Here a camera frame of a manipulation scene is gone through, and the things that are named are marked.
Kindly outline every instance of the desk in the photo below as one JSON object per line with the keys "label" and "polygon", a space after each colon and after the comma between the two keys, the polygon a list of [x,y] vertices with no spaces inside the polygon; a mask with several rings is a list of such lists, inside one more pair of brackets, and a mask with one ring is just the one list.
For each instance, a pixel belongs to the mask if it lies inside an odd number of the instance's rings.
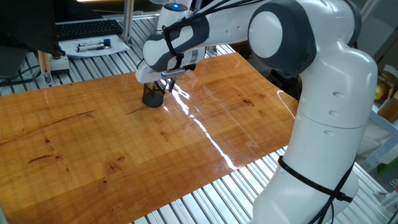
{"label": "desk", "polygon": [[5,214],[131,222],[286,146],[296,104],[238,54],[204,60],[160,108],[141,96],[127,73],[1,97]]}

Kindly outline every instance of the wood grain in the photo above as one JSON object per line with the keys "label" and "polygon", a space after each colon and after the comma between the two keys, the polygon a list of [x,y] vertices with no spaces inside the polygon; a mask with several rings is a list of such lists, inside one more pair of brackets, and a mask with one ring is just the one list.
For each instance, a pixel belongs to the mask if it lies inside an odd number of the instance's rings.
{"label": "wood grain", "polygon": [[0,203],[15,223],[122,223],[288,144],[297,102],[238,54],[146,108],[134,73],[0,97]]}

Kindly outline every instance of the marker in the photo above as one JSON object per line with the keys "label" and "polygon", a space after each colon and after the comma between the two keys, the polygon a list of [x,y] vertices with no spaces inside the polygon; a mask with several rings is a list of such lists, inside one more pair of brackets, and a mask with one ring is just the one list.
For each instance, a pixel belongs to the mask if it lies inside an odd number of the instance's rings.
{"label": "marker", "polygon": [[96,45],[96,44],[104,44],[105,47],[108,47],[111,45],[111,39],[98,40],[98,41],[94,41],[94,42],[84,42],[84,43],[78,44],[78,47],[85,47],[85,46],[91,46],[91,45]]}
{"label": "marker", "polygon": [[110,46],[104,46],[104,44],[89,45],[84,47],[77,47],[77,52],[86,52],[88,50],[103,50]]}

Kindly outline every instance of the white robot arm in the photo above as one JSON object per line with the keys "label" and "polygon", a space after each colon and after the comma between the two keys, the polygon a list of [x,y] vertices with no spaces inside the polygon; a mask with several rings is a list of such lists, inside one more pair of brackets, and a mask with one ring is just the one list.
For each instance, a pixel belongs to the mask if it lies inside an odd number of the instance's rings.
{"label": "white robot arm", "polygon": [[144,44],[141,83],[194,69],[205,47],[249,40],[261,62],[284,77],[301,76],[303,91],[285,156],[253,205],[250,224],[325,223],[357,191],[351,172],[376,91],[374,60],[348,46],[361,17],[348,0],[215,0],[190,14],[165,5],[161,34]]}

